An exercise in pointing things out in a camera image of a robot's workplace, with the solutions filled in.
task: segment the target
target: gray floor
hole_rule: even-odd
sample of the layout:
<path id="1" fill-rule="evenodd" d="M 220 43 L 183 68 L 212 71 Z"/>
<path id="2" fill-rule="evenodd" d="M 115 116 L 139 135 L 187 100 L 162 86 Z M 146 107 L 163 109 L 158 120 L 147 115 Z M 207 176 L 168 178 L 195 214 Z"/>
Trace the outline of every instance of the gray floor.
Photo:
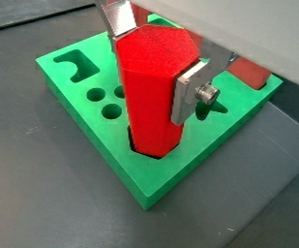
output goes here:
<path id="1" fill-rule="evenodd" d="M 94 0 L 0 0 L 0 27 L 94 5 Z"/>
<path id="2" fill-rule="evenodd" d="M 0 31 L 0 247 L 224 247 L 299 173 L 299 124 L 268 104 L 144 212 L 34 62 L 103 30 L 88 9 Z"/>
<path id="3" fill-rule="evenodd" d="M 299 175 L 228 248 L 299 247 Z"/>

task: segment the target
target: green foam block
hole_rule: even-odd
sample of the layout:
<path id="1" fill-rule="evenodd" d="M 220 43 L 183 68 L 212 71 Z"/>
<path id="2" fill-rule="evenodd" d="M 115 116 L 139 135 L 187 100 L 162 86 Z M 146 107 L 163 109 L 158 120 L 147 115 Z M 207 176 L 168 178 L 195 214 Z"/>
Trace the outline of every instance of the green foam block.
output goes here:
<path id="1" fill-rule="evenodd" d="M 171 22 L 158 15 L 154 23 Z M 160 160 L 134 152 L 128 117 L 107 33 L 42 56 L 47 85 L 100 151 L 143 209 L 148 209 L 259 111 L 280 85 L 271 76 L 259 91 L 228 72 L 214 80 L 222 93 L 204 121 L 187 120 L 182 142 Z"/>

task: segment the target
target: red object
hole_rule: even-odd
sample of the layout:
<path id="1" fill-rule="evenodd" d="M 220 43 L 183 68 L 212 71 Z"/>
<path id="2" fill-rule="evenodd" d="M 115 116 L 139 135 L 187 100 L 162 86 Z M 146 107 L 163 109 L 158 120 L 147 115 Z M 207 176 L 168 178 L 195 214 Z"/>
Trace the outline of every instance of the red object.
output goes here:
<path id="1" fill-rule="evenodd" d="M 271 72 L 244 58 L 239 58 L 227 71 L 235 75 L 251 88 L 260 89 Z"/>
<path id="2" fill-rule="evenodd" d="M 186 30 L 156 25 L 140 27 L 115 47 L 135 149 L 163 157 L 183 134 L 171 122 L 175 78 L 198 60 L 198 50 Z"/>
<path id="3" fill-rule="evenodd" d="M 192 38 L 192 42 L 195 43 L 198 50 L 200 50 L 203 37 L 195 34 L 191 30 L 187 30 L 187 32 Z"/>

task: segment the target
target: bolt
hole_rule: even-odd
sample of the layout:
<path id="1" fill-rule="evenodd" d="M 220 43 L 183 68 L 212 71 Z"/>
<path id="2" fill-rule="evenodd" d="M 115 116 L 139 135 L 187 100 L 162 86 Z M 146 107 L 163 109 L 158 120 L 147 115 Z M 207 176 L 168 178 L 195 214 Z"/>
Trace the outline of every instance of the bolt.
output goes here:
<path id="1" fill-rule="evenodd" d="M 200 87 L 195 89 L 195 97 L 202 101 L 206 105 L 211 105 L 218 96 L 220 90 L 215 88 L 211 84 L 203 84 Z"/>

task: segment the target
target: round hole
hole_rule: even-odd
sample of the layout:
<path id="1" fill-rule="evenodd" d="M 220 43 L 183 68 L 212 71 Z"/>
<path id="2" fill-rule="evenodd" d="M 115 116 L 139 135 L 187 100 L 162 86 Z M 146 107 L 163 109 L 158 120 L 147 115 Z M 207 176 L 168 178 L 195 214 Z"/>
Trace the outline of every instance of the round hole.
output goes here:
<path id="1" fill-rule="evenodd" d="M 122 107 L 119 105 L 106 105 L 103 107 L 103 117 L 108 120 L 116 119 L 122 114 Z"/>
<path id="2" fill-rule="evenodd" d="M 119 98 L 124 98 L 124 94 L 123 94 L 123 86 L 119 85 L 115 90 L 114 90 L 114 95 Z"/>
<path id="3" fill-rule="evenodd" d="M 99 102 L 106 96 L 106 91 L 102 88 L 94 88 L 87 92 L 87 99 L 92 102 Z"/>

